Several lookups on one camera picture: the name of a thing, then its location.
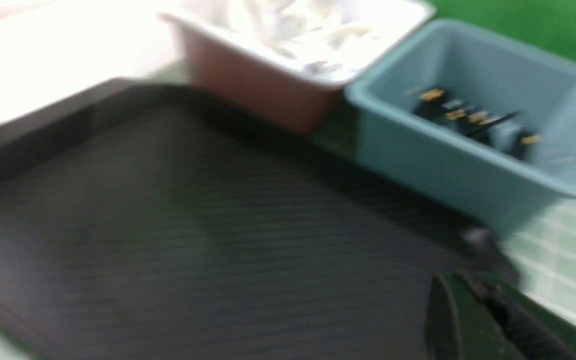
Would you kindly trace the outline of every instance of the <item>textured black surface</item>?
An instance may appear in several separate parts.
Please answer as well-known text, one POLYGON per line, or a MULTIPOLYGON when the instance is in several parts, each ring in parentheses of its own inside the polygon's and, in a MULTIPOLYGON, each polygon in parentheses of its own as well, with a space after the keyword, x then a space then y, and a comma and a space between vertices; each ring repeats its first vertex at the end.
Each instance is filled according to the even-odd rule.
POLYGON ((464 219, 189 89, 142 110, 0 184, 12 335, 58 360, 426 358, 464 219))

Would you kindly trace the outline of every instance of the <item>green grid pattern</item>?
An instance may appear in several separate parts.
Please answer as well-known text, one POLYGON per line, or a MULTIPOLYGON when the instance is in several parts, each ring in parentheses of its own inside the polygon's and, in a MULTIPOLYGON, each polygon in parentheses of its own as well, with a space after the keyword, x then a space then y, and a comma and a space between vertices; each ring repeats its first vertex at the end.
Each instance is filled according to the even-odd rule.
MULTIPOLYGON (((186 81, 182 64, 173 64, 153 76, 157 82, 186 81)), ((343 104, 315 132, 312 141, 325 150, 350 158, 355 152, 357 121, 343 104)), ((576 201, 565 200, 548 209, 503 243, 525 278, 525 294, 576 325, 576 201)), ((0 331, 0 360, 36 357, 0 331)))

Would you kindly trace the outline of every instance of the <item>white container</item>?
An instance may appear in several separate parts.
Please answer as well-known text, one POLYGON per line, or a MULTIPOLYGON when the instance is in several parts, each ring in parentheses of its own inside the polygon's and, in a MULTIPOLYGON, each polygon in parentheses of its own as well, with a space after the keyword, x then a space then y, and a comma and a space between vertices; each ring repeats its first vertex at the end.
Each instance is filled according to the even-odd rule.
MULTIPOLYGON (((215 25, 227 0, 183 0, 163 12, 178 25, 190 82, 291 132, 307 134, 359 72, 326 79, 256 41, 215 25)), ((425 23, 434 7, 417 0, 340 0, 345 21, 360 21, 386 37, 381 55, 425 23)))

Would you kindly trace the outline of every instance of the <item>light blue container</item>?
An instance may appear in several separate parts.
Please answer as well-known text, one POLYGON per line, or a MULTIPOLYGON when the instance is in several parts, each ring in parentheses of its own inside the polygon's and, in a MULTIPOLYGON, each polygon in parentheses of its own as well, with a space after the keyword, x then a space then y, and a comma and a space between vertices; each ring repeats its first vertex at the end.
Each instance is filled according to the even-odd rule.
POLYGON ((576 198, 576 63, 493 32, 437 20, 345 92, 361 111, 360 164, 475 217, 507 236, 561 196, 576 198), (541 134, 529 162, 411 114, 435 85, 499 116, 503 146, 519 129, 541 134))

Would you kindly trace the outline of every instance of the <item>white wall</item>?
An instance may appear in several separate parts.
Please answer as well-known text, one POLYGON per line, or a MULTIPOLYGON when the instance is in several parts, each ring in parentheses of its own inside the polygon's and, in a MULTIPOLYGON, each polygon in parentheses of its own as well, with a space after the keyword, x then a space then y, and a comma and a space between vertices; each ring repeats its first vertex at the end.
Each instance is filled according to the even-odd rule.
POLYGON ((180 59, 169 0, 57 0, 0 20, 0 123, 115 76, 180 59))

